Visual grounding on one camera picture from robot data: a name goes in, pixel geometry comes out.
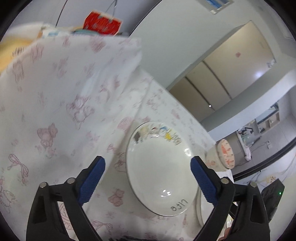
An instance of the pink floral tablecloth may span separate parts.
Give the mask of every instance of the pink floral tablecloth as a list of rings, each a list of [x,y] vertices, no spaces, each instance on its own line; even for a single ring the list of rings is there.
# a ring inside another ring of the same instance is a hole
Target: pink floral tablecloth
[[[21,241],[39,183],[76,177],[97,155],[106,171],[83,209],[103,240],[183,241],[199,232],[194,203],[181,215],[157,216],[128,183],[126,146],[142,123],[173,126],[202,158],[215,143],[140,60],[137,39],[57,36],[34,42],[1,74],[0,211]]]

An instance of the white bowl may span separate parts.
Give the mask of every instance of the white bowl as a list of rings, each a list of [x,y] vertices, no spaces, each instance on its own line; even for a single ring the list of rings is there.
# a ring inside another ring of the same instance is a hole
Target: white bowl
[[[198,184],[191,172],[192,153],[164,123],[147,122],[132,134],[126,169],[139,201],[160,216],[176,216],[193,202]]]
[[[207,202],[205,196],[203,195],[201,189],[199,188],[197,191],[196,213],[197,213],[198,222],[200,223],[201,226],[204,226],[213,209],[214,209],[213,204]],[[225,225],[221,230],[221,233],[218,239],[224,236],[225,229],[231,227],[232,222],[233,222],[232,217],[228,215],[226,218]]]

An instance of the yellow cloth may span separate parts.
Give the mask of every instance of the yellow cloth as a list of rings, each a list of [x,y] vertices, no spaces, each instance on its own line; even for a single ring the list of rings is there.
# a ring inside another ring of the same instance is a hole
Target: yellow cloth
[[[0,73],[6,69],[9,63],[18,55],[24,48],[33,42],[31,39],[21,39],[10,37],[0,43]]]

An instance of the beige cabinet door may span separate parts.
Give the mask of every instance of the beige cabinet door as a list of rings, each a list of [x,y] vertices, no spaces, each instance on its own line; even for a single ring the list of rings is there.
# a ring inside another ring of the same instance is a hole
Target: beige cabinet door
[[[273,59],[266,40],[250,21],[204,61],[234,98],[267,72]]]
[[[227,92],[203,62],[188,73],[187,78],[190,79],[215,110],[220,109],[230,101]]]
[[[198,120],[202,121],[214,111],[194,87],[183,78],[171,88],[170,93]]]

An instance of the blue gripper pad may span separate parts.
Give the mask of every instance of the blue gripper pad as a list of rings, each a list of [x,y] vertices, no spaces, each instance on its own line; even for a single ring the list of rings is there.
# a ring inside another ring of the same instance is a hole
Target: blue gripper pad
[[[195,157],[191,159],[190,168],[207,202],[216,206],[218,203],[217,189]]]
[[[80,186],[78,202],[80,205],[90,200],[96,186],[105,171],[105,159],[100,157],[99,161],[90,171],[83,184]]]

